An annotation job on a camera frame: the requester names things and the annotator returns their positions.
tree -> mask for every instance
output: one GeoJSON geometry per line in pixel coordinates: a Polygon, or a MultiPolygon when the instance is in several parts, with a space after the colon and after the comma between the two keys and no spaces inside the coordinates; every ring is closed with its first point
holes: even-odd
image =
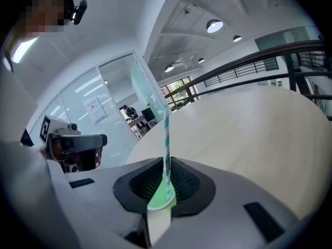
{"type": "MultiPolygon", "coordinates": [[[[173,87],[173,91],[176,90],[176,89],[178,89],[178,88],[180,88],[180,87],[182,87],[182,86],[183,86],[182,81],[177,81],[177,82],[175,82],[174,87],[173,87]]],[[[174,99],[175,101],[176,101],[176,100],[180,100],[180,99],[183,98],[183,96],[186,96],[186,90],[183,90],[183,91],[180,91],[180,92],[177,93],[177,94],[174,94],[174,95],[173,95],[173,99],[174,99]]]]}

computer monitor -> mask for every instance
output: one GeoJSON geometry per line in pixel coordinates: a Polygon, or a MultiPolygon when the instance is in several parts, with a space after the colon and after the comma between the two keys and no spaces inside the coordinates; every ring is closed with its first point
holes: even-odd
{"type": "Polygon", "coordinates": [[[150,108],[141,111],[147,122],[155,119],[155,115],[150,108]]]}

paper sign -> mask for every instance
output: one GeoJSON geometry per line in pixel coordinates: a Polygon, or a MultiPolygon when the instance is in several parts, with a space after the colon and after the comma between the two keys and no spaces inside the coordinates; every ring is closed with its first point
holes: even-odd
{"type": "Polygon", "coordinates": [[[97,97],[89,99],[84,105],[94,125],[107,117],[97,97]]]}

desk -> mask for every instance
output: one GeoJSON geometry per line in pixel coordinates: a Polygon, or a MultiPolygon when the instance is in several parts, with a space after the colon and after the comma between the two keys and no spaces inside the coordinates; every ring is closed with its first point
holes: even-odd
{"type": "MultiPolygon", "coordinates": [[[[164,155],[163,121],[127,163],[164,155]]],[[[321,201],[332,168],[332,128],[304,96],[271,86],[223,91],[170,116],[171,156],[249,178],[299,218],[321,201]]]]}
{"type": "Polygon", "coordinates": [[[143,115],[138,116],[137,118],[131,120],[128,124],[130,127],[134,127],[136,124],[140,123],[141,121],[145,121],[145,117],[143,115]]]}

black slot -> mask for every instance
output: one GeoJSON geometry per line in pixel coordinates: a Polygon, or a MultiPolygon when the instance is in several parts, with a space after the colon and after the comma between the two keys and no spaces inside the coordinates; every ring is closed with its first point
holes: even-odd
{"type": "Polygon", "coordinates": [[[70,182],[69,184],[71,185],[72,188],[84,186],[84,185],[89,185],[94,183],[94,180],[91,178],[83,179],[83,180],[78,180],[74,182],[70,182]]]}
{"type": "Polygon", "coordinates": [[[284,233],[284,230],[258,202],[249,203],[243,207],[268,243],[284,233]]]}

